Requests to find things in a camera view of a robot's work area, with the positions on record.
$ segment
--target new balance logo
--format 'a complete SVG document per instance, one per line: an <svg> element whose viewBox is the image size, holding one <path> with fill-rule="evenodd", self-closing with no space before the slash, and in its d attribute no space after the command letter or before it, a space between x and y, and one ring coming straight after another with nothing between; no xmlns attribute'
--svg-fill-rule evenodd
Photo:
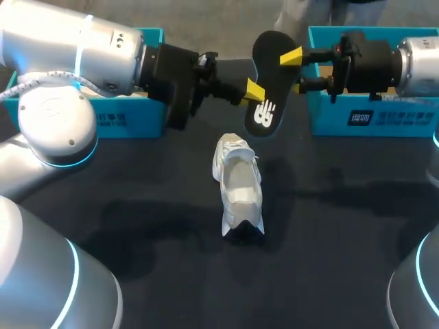
<svg viewBox="0 0 439 329"><path fill-rule="evenodd" d="M276 105L269 100L258 104L254 112L254 122L259 125L269 128L273 121L273 113Z"/></svg>

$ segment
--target black table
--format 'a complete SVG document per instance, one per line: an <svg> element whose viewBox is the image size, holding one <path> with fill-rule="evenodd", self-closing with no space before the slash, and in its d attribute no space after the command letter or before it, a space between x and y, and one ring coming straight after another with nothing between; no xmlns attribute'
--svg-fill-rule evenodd
<svg viewBox="0 0 439 329"><path fill-rule="evenodd" d="M220 69L233 80L252 65ZM437 223L430 141L314 138L298 96L275 137L250 138L243 117L209 99L185 132L104 140L90 168L23 206L118 277L123 329L389 328L388 280ZM221 237L211 161L225 132L260 157L263 245Z"/></svg>

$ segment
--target blue cardboard box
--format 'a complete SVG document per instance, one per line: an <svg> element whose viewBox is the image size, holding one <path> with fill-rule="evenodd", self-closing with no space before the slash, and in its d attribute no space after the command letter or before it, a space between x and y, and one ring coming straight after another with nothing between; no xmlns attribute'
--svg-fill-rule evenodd
<svg viewBox="0 0 439 329"><path fill-rule="evenodd" d="M145 44L157 47L165 42L163 29L140 28ZM16 85L14 72L8 87ZM90 99L97 119L100 138L157 138L163 133L167 108L165 104L147 97L118 97ZM6 99L5 107L15 128L19 131L19 99Z"/></svg>
<svg viewBox="0 0 439 329"><path fill-rule="evenodd" d="M436 28L313 26L308 30L309 47L329 48L348 30L362 30L369 40L386 39L393 49L406 37L439 35ZM320 77L319 65L304 67L303 75ZM368 95L343 94L331 104L326 91L307 93L312 131L317 136L432 137L439 109L425 104L439 104L439 98L424 100L427 101L370 101Z"/></svg>

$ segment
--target white sneaker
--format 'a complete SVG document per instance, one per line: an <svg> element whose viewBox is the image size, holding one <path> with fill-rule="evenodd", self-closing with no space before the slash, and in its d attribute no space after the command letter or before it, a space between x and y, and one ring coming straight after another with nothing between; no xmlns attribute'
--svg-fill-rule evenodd
<svg viewBox="0 0 439 329"><path fill-rule="evenodd" d="M261 174L247 142L236 134L223 135L213 157L212 174L220 183L224 204L222 236L245 222L265 234Z"/></svg>

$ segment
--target white cable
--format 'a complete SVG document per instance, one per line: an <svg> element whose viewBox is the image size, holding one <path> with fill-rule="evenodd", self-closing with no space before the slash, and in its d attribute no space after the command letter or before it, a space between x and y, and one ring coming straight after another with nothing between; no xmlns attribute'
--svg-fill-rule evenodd
<svg viewBox="0 0 439 329"><path fill-rule="evenodd" d="M4 102L8 98L11 98L19 93L22 93L23 91L27 91L29 89L35 88L47 82L52 82L54 78L61 78L61 79L73 80L75 82L79 82L81 85L91 89L92 91L94 91L98 95L101 95L102 97L115 96L98 88L95 84L89 82L87 79L76 76L74 73L65 72L65 71L51 71L51 72L47 72L44 75L41 75L36 79L32 79L28 82L17 84L16 86L13 86L11 89L3 91L2 93L0 93L0 103Z"/></svg>

